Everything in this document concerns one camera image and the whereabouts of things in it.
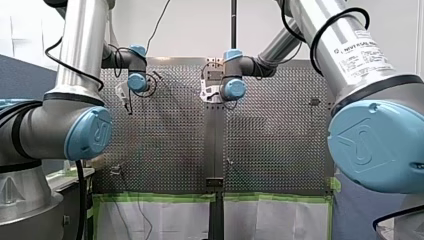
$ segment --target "vertical metal rail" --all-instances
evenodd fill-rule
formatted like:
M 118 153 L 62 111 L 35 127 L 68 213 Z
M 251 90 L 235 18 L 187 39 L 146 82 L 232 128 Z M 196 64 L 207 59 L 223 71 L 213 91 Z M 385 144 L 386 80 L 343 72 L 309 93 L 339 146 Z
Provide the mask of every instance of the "vertical metal rail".
M 231 48 L 237 48 L 237 0 L 231 0 Z

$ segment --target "metal bracket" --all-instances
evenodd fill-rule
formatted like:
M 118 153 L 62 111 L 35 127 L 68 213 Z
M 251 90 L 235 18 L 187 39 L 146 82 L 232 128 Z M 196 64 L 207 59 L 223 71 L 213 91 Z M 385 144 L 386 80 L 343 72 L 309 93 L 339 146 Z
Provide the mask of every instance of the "metal bracket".
M 220 58 L 208 58 L 202 69 L 200 78 L 200 98 L 207 103 L 222 103 L 220 94 L 222 77 L 224 76 L 223 60 Z

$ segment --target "green tape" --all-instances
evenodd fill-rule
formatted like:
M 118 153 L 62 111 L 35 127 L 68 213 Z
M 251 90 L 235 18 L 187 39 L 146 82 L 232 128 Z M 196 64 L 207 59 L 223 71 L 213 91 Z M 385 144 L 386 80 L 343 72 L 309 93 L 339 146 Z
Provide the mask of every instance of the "green tape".
M 290 195 L 290 194 L 225 193 L 224 200 L 227 202 L 252 202 L 252 201 L 265 200 L 265 201 L 277 201 L 277 202 L 328 204 L 327 236 L 328 236 L 328 240 L 332 239 L 333 204 L 334 204 L 332 196 L 308 197 L 308 196 Z M 207 203 L 207 202 L 213 202 L 213 201 L 215 201 L 215 196 L 213 194 L 170 195 L 170 194 L 156 194 L 156 193 L 134 193 L 134 192 L 125 192 L 120 194 L 96 194 L 96 195 L 93 195 L 94 239 L 97 239 L 97 223 L 99 219 L 100 203 L 104 203 L 104 202 Z
M 63 174 L 64 177 L 77 177 L 77 170 L 68 170 Z
M 336 177 L 330 178 L 330 187 L 338 193 L 342 191 L 342 184 Z
M 214 201 L 214 195 L 169 195 L 132 192 L 120 194 L 100 194 L 94 195 L 93 198 L 99 200 L 100 202 L 202 203 Z
M 327 197 L 328 202 L 328 223 L 327 223 L 327 238 L 328 240 L 333 239 L 333 206 L 334 206 L 334 198 L 333 196 Z
M 277 201 L 277 202 L 301 202 L 301 203 L 328 203 L 326 197 L 308 197 L 291 194 L 270 194 L 270 193 L 226 193 L 225 201 L 246 202 L 246 201 Z
M 99 211 L 100 211 L 100 201 L 98 198 L 94 198 L 93 197 L 93 225 L 94 225 L 94 229 L 93 229 L 93 239 L 96 240 L 97 239 L 97 225 L 98 225 L 98 221 L 99 221 Z

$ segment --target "metal pole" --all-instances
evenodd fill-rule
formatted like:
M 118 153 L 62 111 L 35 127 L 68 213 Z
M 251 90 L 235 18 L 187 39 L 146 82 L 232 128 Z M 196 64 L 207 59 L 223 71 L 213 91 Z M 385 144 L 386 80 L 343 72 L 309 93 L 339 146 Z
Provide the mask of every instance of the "metal pole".
M 237 0 L 231 0 L 231 48 L 237 48 Z
M 294 19 L 288 22 L 289 26 L 296 33 L 300 33 L 299 28 L 296 25 Z M 259 59 L 265 65 L 278 65 L 275 63 L 281 62 L 290 54 L 296 46 L 299 45 L 299 41 L 293 37 L 286 29 L 283 29 L 278 35 L 272 40 L 268 47 L 259 54 Z
M 106 0 L 69 0 L 60 60 L 100 77 L 103 42 L 110 4 Z M 48 93 L 83 95 L 101 100 L 99 83 L 59 66 L 56 86 Z

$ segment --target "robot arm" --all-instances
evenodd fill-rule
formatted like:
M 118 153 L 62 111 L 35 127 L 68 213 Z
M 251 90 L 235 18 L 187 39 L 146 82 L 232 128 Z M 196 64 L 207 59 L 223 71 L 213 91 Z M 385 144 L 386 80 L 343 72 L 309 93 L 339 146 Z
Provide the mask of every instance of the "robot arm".
M 331 155 L 350 179 L 379 192 L 424 191 L 424 84 L 420 77 L 398 72 L 344 0 L 286 0 L 281 6 L 293 17 L 312 49 L 311 61 L 336 96 L 329 126 Z M 291 21 L 295 33 L 298 29 Z M 298 40 L 284 30 L 258 58 L 232 49 L 224 54 L 224 100 L 246 92 L 242 76 L 270 77 Z

